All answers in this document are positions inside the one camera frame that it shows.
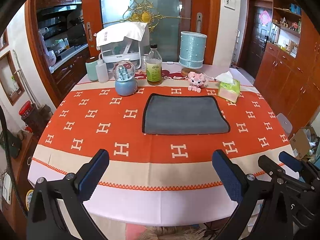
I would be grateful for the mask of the glass bottle green label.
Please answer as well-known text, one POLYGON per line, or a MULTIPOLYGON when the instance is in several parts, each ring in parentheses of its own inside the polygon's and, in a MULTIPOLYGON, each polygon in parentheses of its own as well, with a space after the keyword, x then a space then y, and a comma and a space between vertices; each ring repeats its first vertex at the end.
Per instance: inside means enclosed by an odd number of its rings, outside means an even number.
POLYGON ((162 57, 158 52, 157 44, 150 46, 145 65, 147 82, 152 86, 159 85, 162 82, 162 57))

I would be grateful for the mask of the light blue table lamp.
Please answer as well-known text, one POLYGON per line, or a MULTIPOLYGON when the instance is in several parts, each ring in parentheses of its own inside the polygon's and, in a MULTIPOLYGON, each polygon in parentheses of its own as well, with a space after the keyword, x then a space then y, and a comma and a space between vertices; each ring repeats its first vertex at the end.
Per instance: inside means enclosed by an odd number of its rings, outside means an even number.
POLYGON ((180 39, 179 64, 182 66, 181 74, 187 77, 203 66, 207 35, 191 31, 182 31, 180 39))

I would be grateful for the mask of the green tissue pack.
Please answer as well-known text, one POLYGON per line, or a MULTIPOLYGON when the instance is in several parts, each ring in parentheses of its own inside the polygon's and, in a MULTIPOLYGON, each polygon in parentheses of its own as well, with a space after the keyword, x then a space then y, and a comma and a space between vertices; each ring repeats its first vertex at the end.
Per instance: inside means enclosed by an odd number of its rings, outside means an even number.
POLYGON ((236 103, 240 95, 240 82, 233 78, 230 71, 222 73, 215 78, 219 81, 217 96, 236 103))

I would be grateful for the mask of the orange H-pattern tablecloth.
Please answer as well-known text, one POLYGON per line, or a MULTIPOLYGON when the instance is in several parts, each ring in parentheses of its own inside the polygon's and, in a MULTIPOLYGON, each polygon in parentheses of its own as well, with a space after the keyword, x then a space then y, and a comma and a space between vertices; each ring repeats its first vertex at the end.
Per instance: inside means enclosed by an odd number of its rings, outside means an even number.
POLYGON ((153 93, 196 95, 185 80, 151 86, 140 77, 136 94, 119 96, 113 81, 82 79, 46 126, 32 157, 29 182, 77 172, 103 148, 110 164, 85 202, 90 213, 132 224, 198 224, 229 217, 236 207, 213 169, 215 150, 223 150, 245 173, 259 179, 268 179, 258 166, 261 155, 278 161, 280 152, 293 152, 276 115, 245 79, 236 103, 217 98, 231 127, 226 134, 143 133, 143 112, 153 93))

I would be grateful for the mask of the gold door ornament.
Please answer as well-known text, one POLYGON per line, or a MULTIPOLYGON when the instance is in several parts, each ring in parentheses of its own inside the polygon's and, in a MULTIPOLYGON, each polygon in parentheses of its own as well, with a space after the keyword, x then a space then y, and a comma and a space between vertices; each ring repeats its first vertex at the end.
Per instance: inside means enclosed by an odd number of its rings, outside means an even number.
POLYGON ((131 4, 127 7, 122 18, 115 21, 104 22, 103 25, 121 22, 142 22, 146 23, 149 31, 152 32, 159 21, 166 18, 179 20, 191 20, 191 18, 181 16, 165 16, 159 13, 158 9, 149 0, 130 0, 131 4))

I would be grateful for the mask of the pink block pig toy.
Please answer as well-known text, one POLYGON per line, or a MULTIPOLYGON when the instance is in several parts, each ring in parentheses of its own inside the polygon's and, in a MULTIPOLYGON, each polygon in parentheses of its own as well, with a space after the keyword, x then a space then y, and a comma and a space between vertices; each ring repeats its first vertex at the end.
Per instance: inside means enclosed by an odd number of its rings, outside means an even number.
POLYGON ((206 86, 206 76, 203 73, 189 72, 187 80, 189 91, 200 93, 201 89, 206 86))

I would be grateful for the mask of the white squeeze bottle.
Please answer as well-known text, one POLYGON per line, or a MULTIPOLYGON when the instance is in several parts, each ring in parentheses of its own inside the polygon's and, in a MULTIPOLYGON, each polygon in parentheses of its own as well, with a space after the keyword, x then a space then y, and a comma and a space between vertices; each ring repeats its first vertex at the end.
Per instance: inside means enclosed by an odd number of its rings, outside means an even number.
POLYGON ((103 61, 102 53, 100 53, 98 56, 98 60, 97 60, 97 64, 95 66, 95 69, 97 72, 98 81, 100 83, 106 83, 109 80, 109 77, 108 77, 107 65, 103 61))

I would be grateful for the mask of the red lidded jar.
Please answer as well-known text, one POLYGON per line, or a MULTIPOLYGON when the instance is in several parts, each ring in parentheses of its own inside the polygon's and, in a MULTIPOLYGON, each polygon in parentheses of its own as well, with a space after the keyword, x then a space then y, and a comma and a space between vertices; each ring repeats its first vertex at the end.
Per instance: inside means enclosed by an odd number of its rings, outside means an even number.
POLYGON ((37 110, 37 107, 34 103, 32 103, 30 100, 28 100, 19 110, 19 115, 22 120, 29 117, 31 114, 35 113, 37 110))

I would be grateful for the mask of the white chair back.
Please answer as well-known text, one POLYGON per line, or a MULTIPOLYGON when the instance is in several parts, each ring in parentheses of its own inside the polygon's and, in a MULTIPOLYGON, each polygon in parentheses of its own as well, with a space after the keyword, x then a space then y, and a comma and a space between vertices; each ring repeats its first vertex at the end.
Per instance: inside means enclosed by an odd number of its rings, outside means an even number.
POLYGON ((289 137, 293 129, 291 122, 283 113, 277 114, 277 119, 280 122, 283 130, 285 131, 285 134, 289 137))

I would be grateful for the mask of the blue snow globe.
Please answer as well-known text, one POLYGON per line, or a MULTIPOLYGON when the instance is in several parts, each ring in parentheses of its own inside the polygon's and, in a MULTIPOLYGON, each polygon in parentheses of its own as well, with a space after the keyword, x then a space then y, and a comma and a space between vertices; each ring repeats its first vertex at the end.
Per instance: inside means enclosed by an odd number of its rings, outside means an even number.
POLYGON ((138 85, 135 79, 135 67, 130 61, 119 61, 114 65, 113 75, 115 79, 115 90, 120 96, 135 94, 138 85))

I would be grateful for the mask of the wooden cabinet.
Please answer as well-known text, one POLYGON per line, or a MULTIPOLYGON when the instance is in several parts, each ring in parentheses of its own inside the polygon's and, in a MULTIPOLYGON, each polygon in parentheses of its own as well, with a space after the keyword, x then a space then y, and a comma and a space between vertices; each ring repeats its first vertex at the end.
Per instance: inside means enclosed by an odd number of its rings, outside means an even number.
POLYGON ((296 133, 319 109, 319 33, 295 0, 273 0, 271 23, 276 36, 266 44, 254 86, 296 133))

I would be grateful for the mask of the cardboard box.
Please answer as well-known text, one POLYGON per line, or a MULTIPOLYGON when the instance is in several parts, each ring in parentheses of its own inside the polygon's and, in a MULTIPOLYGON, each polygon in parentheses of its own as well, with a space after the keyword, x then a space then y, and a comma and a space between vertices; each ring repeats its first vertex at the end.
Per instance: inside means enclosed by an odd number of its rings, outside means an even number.
POLYGON ((311 158, 317 152, 319 136, 312 126, 302 127, 290 139, 290 144, 297 159, 311 158))

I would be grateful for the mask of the mint green cup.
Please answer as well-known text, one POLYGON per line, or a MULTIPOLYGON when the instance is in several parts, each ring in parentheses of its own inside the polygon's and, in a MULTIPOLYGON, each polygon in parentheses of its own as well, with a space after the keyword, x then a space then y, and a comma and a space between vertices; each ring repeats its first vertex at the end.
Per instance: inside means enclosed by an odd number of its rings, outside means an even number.
POLYGON ((90 57, 86 60, 85 66, 87 70, 87 76, 90 81, 98 81, 97 71, 96 71, 96 65, 98 61, 97 56, 90 57))

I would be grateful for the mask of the dark entrance door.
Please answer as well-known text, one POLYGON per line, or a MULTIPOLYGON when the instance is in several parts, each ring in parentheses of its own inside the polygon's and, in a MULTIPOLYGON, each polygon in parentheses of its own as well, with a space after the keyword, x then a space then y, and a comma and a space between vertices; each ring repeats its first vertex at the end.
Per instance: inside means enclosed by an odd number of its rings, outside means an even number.
POLYGON ((270 36, 272 3, 248 0, 244 39, 238 66, 256 78, 270 36))

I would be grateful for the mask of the purple and grey towel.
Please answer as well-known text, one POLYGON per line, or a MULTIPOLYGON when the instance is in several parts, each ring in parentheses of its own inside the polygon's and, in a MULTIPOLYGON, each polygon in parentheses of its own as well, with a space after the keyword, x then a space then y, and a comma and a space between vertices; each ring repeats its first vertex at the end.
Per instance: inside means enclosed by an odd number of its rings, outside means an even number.
POLYGON ((154 135, 225 134, 231 131, 213 96, 152 93, 145 105, 142 132, 154 135))

